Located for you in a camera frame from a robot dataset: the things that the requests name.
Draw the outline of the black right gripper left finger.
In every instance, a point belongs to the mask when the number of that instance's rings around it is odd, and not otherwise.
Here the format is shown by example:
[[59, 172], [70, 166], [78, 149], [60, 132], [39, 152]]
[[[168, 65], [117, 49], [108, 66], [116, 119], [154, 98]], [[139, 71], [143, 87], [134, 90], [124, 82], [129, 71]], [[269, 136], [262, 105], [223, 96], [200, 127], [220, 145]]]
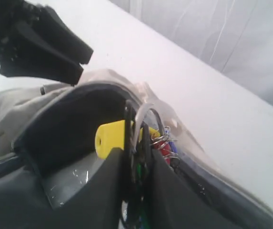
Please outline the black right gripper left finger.
[[117, 229], [122, 156], [92, 152], [47, 176], [14, 153], [0, 156], [0, 229]]

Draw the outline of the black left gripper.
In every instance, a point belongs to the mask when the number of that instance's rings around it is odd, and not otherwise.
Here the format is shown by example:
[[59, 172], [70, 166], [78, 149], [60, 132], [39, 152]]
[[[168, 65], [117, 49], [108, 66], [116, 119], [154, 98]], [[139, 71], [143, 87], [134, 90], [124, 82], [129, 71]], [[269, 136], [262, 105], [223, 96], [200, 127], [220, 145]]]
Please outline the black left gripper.
[[76, 85], [93, 49], [56, 11], [26, 0], [0, 0], [0, 69]]

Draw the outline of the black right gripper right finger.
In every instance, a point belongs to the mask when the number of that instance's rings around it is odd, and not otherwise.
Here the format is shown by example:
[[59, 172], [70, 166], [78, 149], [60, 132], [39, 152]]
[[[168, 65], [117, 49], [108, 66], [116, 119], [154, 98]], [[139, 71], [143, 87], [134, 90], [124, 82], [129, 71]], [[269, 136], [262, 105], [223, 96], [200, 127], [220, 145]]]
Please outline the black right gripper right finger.
[[150, 227], [152, 229], [244, 229], [238, 193], [184, 161], [171, 170], [162, 154], [152, 152]]

